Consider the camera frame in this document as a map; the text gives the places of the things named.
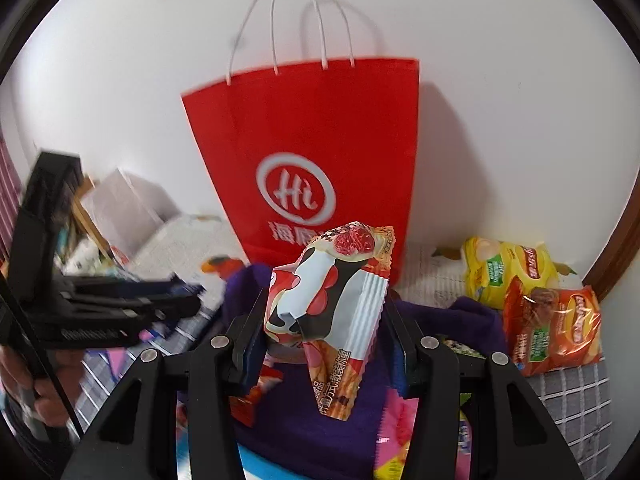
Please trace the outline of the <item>person's left hand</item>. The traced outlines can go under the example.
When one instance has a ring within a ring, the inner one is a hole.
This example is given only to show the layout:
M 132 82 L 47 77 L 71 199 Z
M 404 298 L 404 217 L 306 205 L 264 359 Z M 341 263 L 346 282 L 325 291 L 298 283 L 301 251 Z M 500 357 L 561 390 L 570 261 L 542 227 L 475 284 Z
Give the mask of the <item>person's left hand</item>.
M 58 350 L 56 376 L 68 400 L 75 404 L 81 394 L 80 383 L 85 370 L 82 366 L 84 350 Z M 49 378 L 34 379 L 23 359 L 11 348 L 1 347 L 1 381 L 6 391 L 17 399 L 22 390 L 35 391 L 34 410 L 40 422 L 53 428 L 62 428 L 70 419 L 64 404 Z

